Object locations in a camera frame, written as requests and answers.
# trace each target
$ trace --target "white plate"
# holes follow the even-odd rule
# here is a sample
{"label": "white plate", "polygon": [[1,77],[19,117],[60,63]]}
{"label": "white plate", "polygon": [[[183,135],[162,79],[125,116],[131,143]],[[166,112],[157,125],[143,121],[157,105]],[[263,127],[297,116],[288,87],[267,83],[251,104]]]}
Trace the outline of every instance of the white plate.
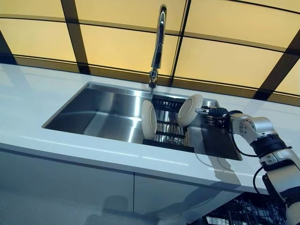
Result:
{"label": "white plate", "polygon": [[198,115],[195,112],[196,108],[201,108],[203,103],[202,95],[195,94],[189,97],[179,109],[177,115],[177,123],[181,127],[189,125]]}
{"label": "white plate", "polygon": [[150,101],[144,100],[142,103],[142,132],[145,139],[154,140],[156,129],[155,109]]}

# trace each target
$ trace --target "stainless steel sink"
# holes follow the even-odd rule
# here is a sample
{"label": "stainless steel sink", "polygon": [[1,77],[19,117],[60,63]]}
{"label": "stainless steel sink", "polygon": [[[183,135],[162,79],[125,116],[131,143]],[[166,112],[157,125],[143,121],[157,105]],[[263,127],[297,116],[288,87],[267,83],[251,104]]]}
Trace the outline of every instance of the stainless steel sink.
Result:
{"label": "stainless steel sink", "polygon": [[141,106],[151,94],[87,83],[44,125],[70,133],[142,143]]}
{"label": "stainless steel sink", "polygon": [[[186,98],[187,96],[170,96],[164,93],[152,96],[150,92],[89,82],[62,106],[43,128],[239,160],[240,156],[234,149],[229,135],[221,129],[205,124],[201,115],[188,127],[181,128],[183,133],[166,134],[167,130],[174,130],[169,129],[173,128],[174,123],[170,124],[170,118],[164,113],[165,130],[157,131],[155,141],[145,142],[141,125],[143,101],[152,101],[155,108],[158,102],[160,106],[167,106],[167,110],[170,105],[175,105],[177,109],[170,113],[174,118],[176,110],[179,110]],[[203,106],[218,107],[218,102],[204,99]],[[156,112],[159,110],[163,112],[164,109],[159,109],[157,105]],[[157,127],[162,129],[162,124],[159,126],[161,119],[158,117],[157,120]]]}

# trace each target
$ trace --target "faucet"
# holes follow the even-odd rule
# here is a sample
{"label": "faucet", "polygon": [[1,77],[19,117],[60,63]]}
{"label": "faucet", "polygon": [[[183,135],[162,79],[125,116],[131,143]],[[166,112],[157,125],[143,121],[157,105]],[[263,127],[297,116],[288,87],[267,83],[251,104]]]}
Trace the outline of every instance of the faucet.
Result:
{"label": "faucet", "polygon": [[156,33],[156,42],[155,49],[153,54],[153,59],[151,63],[152,70],[149,72],[150,81],[149,87],[151,87],[151,91],[156,86],[156,81],[158,78],[158,69],[161,64],[161,55],[163,52],[163,43],[165,37],[165,20],[167,16],[167,7],[165,5],[160,6],[158,22],[157,22],[157,33]]}

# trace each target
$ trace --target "black dish rack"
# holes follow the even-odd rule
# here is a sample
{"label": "black dish rack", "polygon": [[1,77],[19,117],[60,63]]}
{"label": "black dish rack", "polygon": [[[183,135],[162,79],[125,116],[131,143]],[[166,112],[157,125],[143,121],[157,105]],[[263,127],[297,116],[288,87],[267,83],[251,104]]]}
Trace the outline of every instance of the black dish rack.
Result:
{"label": "black dish rack", "polygon": [[286,225],[285,207],[268,195],[245,192],[201,219],[202,225]]}
{"label": "black dish rack", "polygon": [[181,151],[194,152],[190,146],[187,127],[176,122],[177,114],[185,99],[157,96],[152,98],[157,117],[157,131],[154,140],[143,140],[143,144]]}

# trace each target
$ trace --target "countertop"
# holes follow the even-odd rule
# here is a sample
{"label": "countertop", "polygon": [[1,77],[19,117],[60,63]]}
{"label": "countertop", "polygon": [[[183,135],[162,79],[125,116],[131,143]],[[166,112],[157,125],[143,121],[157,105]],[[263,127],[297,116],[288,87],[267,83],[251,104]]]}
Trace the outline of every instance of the countertop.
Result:
{"label": "countertop", "polygon": [[[260,167],[258,158],[242,161],[171,150],[135,143],[78,135],[42,128],[82,86],[93,81],[148,90],[148,85],[77,73],[0,64],[0,148],[41,157],[142,173],[232,191],[254,192],[252,178]],[[300,156],[300,107],[157,86],[165,94],[193,95],[216,99],[221,107],[245,114],[268,117],[287,146]],[[253,154],[241,137],[238,147]],[[256,183],[265,186],[261,171]]]}

